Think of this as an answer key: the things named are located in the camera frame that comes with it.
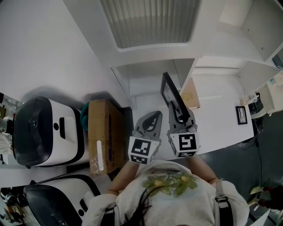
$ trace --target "floral print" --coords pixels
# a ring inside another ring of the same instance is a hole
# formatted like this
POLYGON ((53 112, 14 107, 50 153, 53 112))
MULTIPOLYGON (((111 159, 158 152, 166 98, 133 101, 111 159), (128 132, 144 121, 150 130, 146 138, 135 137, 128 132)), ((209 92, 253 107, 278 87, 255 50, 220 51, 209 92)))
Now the floral print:
POLYGON ((195 182, 198 178, 187 173, 169 174, 164 176, 148 176, 147 180, 142 182, 142 187, 148 189, 150 196, 162 192, 166 195, 178 197, 182 195, 187 188, 195 189, 198 185, 195 182))

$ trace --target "dark hair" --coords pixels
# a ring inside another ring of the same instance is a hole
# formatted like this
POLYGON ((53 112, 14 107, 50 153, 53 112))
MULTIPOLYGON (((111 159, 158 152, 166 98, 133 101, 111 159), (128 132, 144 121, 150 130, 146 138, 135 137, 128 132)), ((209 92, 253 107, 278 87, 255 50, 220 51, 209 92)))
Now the dark hair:
POLYGON ((144 216, 146 215, 149 208, 151 208, 149 196, 153 191, 159 188, 160 187, 155 188, 151 190, 150 192, 148 191, 148 189, 146 189, 142 193, 140 201, 138 202, 138 207, 133 213, 133 215, 131 216, 131 218, 129 219, 127 214, 125 214, 126 222, 123 223, 121 226, 145 226, 144 216))

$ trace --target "white label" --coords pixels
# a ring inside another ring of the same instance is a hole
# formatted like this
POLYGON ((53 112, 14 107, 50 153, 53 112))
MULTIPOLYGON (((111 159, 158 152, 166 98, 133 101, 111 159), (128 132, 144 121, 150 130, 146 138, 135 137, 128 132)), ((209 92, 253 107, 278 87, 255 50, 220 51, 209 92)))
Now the white label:
POLYGON ((97 145, 97 158, 98 158, 98 167, 99 170, 102 171, 104 169, 103 167, 103 158, 102 158, 102 146, 101 146, 101 141, 98 140, 96 142, 97 145))

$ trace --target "black picture frame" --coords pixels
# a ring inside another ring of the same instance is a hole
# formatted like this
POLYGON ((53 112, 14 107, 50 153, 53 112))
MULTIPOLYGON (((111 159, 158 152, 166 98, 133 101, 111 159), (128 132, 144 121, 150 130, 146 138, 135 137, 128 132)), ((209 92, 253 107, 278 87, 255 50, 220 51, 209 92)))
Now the black picture frame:
POLYGON ((243 107, 243 106, 237 106, 236 112, 237 112, 238 125, 248 124, 246 108, 243 107))
POLYGON ((173 93, 174 99, 176 100, 179 109, 180 109, 180 113, 182 114, 182 119, 183 122, 186 123, 187 120, 190 117, 190 114, 187 110, 187 107, 185 106, 176 86, 174 85, 174 82, 172 81, 170 75, 167 72, 163 73, 163 77, 162 77, 162 83, 161 83, 161 95, 166 103, 167 106, 169 106, 169 102, 164 94, 164 90, 165 90, 165 86, 166 84, 168 85, 169 89, 171 90, 171 92, 173 93))

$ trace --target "black lid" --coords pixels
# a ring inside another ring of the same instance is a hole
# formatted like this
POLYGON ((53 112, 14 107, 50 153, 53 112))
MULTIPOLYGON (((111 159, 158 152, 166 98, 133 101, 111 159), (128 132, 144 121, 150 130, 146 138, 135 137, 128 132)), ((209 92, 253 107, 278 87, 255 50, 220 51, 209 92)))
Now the black lid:
POLYGON ((48 185, 27 185, 23 189, 34 217, 42 226, 80 226, 82 220, 67 196, 48 185))
POLYGON ((14 119, 14 155, 24 166, 45 162, 53 148, 52 106, 45 97, 24 103, 14 119))

